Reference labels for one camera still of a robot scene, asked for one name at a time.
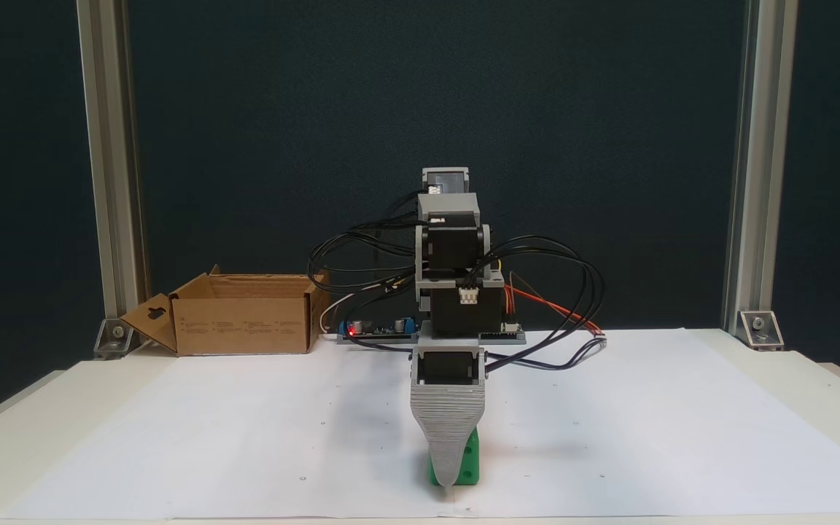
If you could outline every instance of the red wire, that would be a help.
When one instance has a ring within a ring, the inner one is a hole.
[[[530,299],[531,301],[534,301],[534,302],[537,302],[537,303],[544,303],[544,305],[550,306],[552,309],[554,309],[557,312],[563,314],[564,316],[572,316],[573,319],[583,320],[583,318],[581,318],[581,316],[579,314],[574,314],[574,313],[570,312],[569,310],[565,309],[563,306],[557,305],[557,303],[551,303],[551,302],[547,301],[546,299],[540,299],[540,297],[537,297],[536,295],[530,295],[529,293],[524,292],[522,289],[510,288],[510,286],[508,286],[508,285],[505,285],[504,289],[505,289],[505,292],[513,292],[513,293],[516,293],[517,295],[526,297],[527,299]],[[593,322],[587,322],[586,323],[586,328],[589,330],[589,332],[593,333],[594,335],[601,335],[601,333],[602,333],[601,328],[599,328],[598,325],[596,323],[593,323]]]

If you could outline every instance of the white connector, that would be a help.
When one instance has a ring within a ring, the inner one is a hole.
[[[459,304],[460,305],[477,305],[478,304],[478,289],[477,288],[460,288],[459,289]]]

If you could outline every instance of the robotic arm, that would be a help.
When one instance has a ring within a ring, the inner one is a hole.
[[[456,483],[466,442],[484,413],[480,333],[501,331],[504,279],[486,265],[474,286],[463,288],[471,268],[491,249],[478,200],[469,192],[468,168],[423,170],[417,196],[416,299],[429,320],[420,326],[411,359],[411,412],[429,443],[433,473]]]

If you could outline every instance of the metal frame post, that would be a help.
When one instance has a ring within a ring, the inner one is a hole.
[[[77,0],[106,318],[149,293],[126,0]]]
[[[798,0],[747,3],[723,305],[732,335],[747,328],[740,312],[771,306],[798,7]]]

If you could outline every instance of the white table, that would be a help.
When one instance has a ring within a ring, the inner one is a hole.
[[[747,349],[720,330],[693,331],[711,349],[750,376],[768,392],[786,403],[803,419],[840,445],[840,373],[831,372],[797,352],[759,353]],[[0,512],[14,502],[39,476],[118,409],[141,386],[156,378],[174,358],[166,350],[142,349],[120,361],[81,362],[50,383],[40,386],[26,398],[15,402],[0,414]],[[457,522],[462,519],[400,519],[397,522]],[[714,518],[539,518],[478,519],[476,522],[567,522],[573,524],[840,524],[840,515],[800,516],[714,516]],[[240,525],[261,521],[197,521],[190,525]],[[294,525],[338,522],[335,519],[293,519]],[[373,523],[369,519],[350,522]],[[16,521],[4,521],[0,524]],[[144,524],[152,521],[28,521],[29,524],[60,525]]]

